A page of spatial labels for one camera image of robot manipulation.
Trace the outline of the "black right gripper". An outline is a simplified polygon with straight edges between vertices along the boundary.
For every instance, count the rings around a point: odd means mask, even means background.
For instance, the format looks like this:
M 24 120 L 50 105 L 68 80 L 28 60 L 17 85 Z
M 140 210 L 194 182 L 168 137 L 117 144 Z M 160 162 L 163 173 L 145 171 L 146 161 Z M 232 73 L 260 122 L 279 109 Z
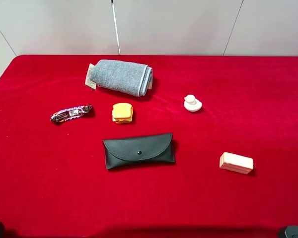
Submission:
M 278 238 L 298 238 L 298 226 L 282 227 L 278 232 Z

